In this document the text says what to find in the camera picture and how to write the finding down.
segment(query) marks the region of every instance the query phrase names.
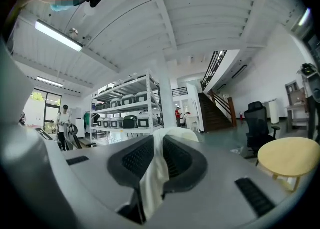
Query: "white pillar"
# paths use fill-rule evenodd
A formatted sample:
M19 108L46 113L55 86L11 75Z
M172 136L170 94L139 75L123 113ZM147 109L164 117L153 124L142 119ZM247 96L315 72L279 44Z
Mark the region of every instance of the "white pillar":
M176 127L176 115L174 98L172 96L171 82L169 77L166 58L162 52L158 53L156 66L160 84L161 105L163 112L163 123L165 128Z

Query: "stair railing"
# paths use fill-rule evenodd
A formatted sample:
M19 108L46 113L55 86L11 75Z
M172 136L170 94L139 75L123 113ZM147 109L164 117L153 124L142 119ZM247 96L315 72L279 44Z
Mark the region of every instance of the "stair railing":
M201 81L201 87L203 91L209 85L210 81L214 77L216 71L221 65L221 62L225 58L226 54L227 54L227 50L215 51L213 53L209 67L206 70L203 80Z
M216 103L218 103L223 109L226 110L226 112L231 116L232 126L236 127L237 126L237 118L236 118L234 101L233 101L232 97L229 97L228 102L226 102L220 96L215 94L212 90L210 90L208 94L212 98L212 101L215 105L217 105Z

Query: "floor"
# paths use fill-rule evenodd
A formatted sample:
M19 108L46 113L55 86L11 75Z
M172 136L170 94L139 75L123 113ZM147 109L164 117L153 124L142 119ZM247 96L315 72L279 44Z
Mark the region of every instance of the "floor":
M270 134L273 135L274 131L271 128L272 124L269 122L269 130ZM278 123L276 126L280 127L280 130L276 133L276 138L288 138L288 137L307 137L307 130L306 129L295 129L291 133L287 133L287 121L281 120L280 123ZM200 134L196 132L196 135L199 139L200 143L211 145L215 147L223 148L227 151L234 152L236 154L241 155L242 157L247 157L251 153L249 153L249 150L247 148L247 136L246 133L249 132L249 128L246 122L241 123L240 121L237 122L236 128L228 128L223 129L219 131L209 132L205 134ZM98 133L95 138L100 139L97 141L98 146L106 146L111 144L116 144L122 141L126 141L132 138L136 138L137 134L134 136L129 133L120 133L120 132L108 132L107 135L105 132ZM85 137L87 140L90 140L90 136L87 135ZM247 159L249 163L251 163L253 166L256 165L257 159ZM265 170L262 166L258 165L258 169L262 170L266 174L270 175L272 177L272 173ZM306 184L309 182L311 177L313 176L313 172L303 176L300 180L299 188L301 189L306 186ZM282 178L279 177L279 179L283 179L288 181L289 184L292 186L295 184L294 178Z

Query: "glass door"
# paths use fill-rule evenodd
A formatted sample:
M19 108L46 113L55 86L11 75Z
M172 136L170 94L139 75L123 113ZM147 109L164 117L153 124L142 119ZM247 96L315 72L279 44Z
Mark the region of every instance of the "glass door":
M43 129L48 134L56 132L57 116L60 112L61 96L48 93L44 108L44 125Z

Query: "window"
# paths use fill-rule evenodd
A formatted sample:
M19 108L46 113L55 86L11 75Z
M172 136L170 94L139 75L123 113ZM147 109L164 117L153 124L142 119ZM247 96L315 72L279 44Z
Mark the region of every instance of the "window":
M61 104L61 96L48 93L46 98L46 103L54 106L60 106Z

